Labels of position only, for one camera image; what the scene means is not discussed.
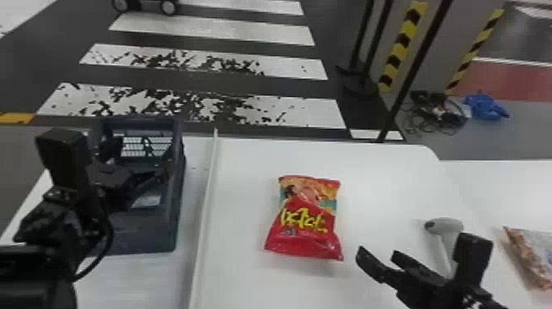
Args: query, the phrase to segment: black cable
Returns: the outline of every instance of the black cable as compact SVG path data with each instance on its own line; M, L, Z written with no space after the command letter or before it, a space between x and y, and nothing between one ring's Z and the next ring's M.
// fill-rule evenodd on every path
M80 273L76 274L73 277L72 282L76 282L84 278L87 274L89 274L90 271L92 271L99 264L99 262L108 254L109 249L111 249L111 246L113 245L113 239L115 237L115 233L113 231L113 226L107 217L103 219L103 229L107 235L105 246L103 246L103 250L96 256L96 258L90 264L88 264L88 266L86 266L85 269L83 269Z

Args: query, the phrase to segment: chip bag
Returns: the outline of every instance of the chip bag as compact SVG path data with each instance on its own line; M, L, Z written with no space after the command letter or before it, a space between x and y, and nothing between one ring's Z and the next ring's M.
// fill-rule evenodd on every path
M291 256L343 260L334 232L339 181L307 176L282 176L280 212L264 249Z

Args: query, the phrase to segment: snack bag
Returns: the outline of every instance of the snack bag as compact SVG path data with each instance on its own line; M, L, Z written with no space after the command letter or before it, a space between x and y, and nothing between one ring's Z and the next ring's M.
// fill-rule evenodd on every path
M280 212L264 249L342 261L341 245L334 233L339 182L307 176L283 176L278 181Z
M517 258L543 290L552 289L552 233L504 227Z

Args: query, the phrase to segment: black and yellow striped pole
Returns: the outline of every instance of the black and yellow striped pole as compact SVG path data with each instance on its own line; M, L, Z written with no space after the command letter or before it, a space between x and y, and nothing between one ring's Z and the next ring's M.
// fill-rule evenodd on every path
M391 49L391 54L385 63L384 72L378 80L379 92L391 90L391 86L398 75L398 70L404 59L407 58L411 42L416 37L418 25L426 13L427 5L427 2L413 1L408 8L407 14L404 17L404 22L395 39L395 44Z
M414 62L410 66L410 69L408 70L407 77L404 79L404 82L401 86L401 90L397 94L397 98L395 98L393 107L389 111L389 115L385 120L384 127L381 129L381 132L379 133L378 138L375 140L376 143L383 143L385 141L385 137L387 137L387 133L395 123L395 118L397 117L397 113L401 109L401 106L403 106L403 102L408 95L408 91L412 86L412 82L414 82L414 79L416 78L418 71L420 71L421 64L424 62L427 52L430 50L431 44L435 40L435 36L437 35L439 28L441 28L444 18L447 16L447 13L449 12L449 8L452 4L453 4L453 0L443 0L439 5L439 9L437 9L435 18L431 22L431 26L427 30L427 34L425 35L424 40L421 42L420 50L418 51L418 54L414 58Z
M496 23L499 21L499 18L503 14L504 9L500 8L494 10L494 12L490 15L489 21L487 21L485 28L477 35L476 39L471 45L470 51L464 56L460 67L457 69L456 73L454 73L453 79L447 85L447 88L444 91L446 95L451 95L453 93L458 83L460 83L460 81L466 74L466 70L470 67L470 64L472 64L473 58L477 56L479 50L481 49L481 46L483 46L483 43L489 38L490 34L495 28Z

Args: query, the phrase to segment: crosswalk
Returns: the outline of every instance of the crosswalk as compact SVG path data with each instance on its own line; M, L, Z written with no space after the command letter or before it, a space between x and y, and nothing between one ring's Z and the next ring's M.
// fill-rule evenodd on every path
M162 114L187 122L348 131L298 1L179 3L176 16L117 16L36 114ZM219 16L186 7L213 8ZM354 136L371 139L366 136L374 132L368 133Z
M217 53L176 48L95 44L80 60L80 63L328 80L324 65L318 59Z

